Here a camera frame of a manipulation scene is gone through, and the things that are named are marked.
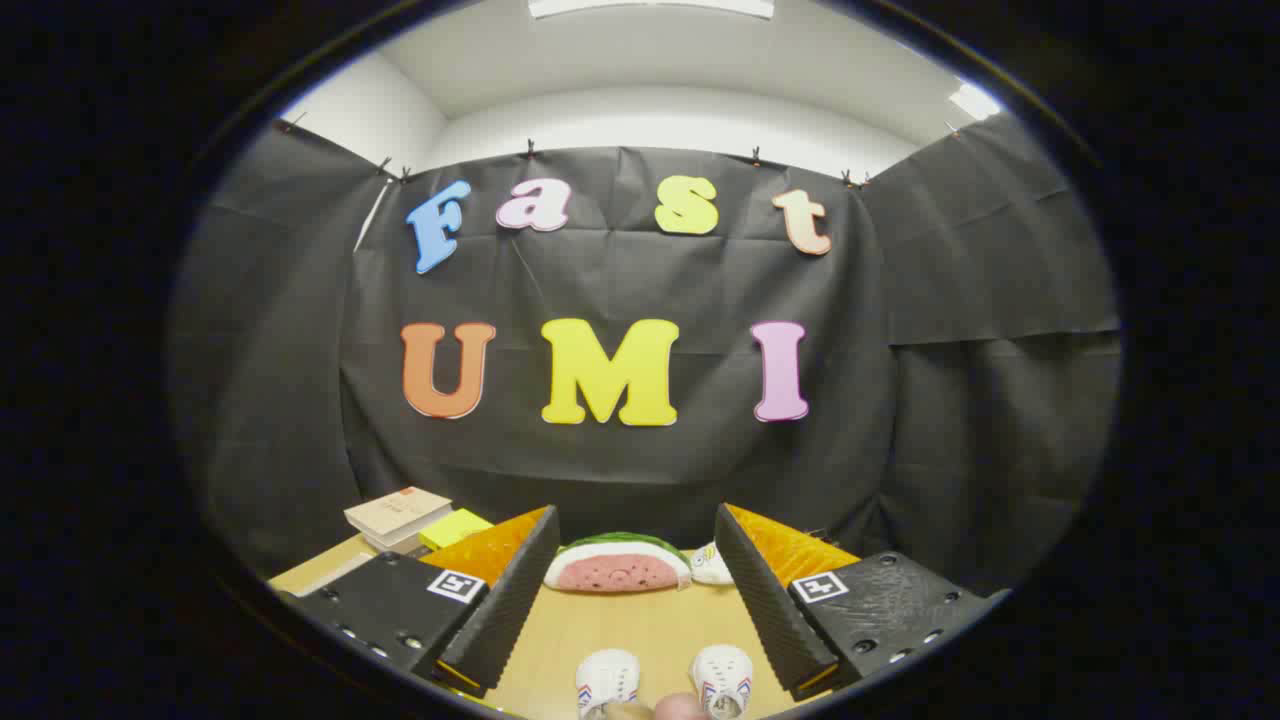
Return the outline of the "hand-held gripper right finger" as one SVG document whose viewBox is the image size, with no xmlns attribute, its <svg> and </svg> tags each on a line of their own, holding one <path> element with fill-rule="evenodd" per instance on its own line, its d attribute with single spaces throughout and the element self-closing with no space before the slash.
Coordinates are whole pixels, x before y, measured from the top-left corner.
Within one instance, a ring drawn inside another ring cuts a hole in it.
<svg viewBox="0 0 1280 720">
<path fill-rule="evenodd" d="M 732 503 L 716 544 L 780 684 L 804 701 L 925 656 L 1002 603 L 909 556 L 858 557 Z"/>
</svg>

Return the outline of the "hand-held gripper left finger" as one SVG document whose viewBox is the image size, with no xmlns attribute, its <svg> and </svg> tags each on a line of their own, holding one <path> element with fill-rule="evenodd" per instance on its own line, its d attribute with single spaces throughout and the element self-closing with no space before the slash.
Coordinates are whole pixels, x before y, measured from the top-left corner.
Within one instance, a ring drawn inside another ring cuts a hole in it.
<svg viewBox="0 0 1280 720">
<path fill-rule="evenodd" d="M 547 505 L 421 557 L 384 552 L 291 607 L 402 673 L 481 698 L 497 688 L 561 547 Z"/>
</svg>

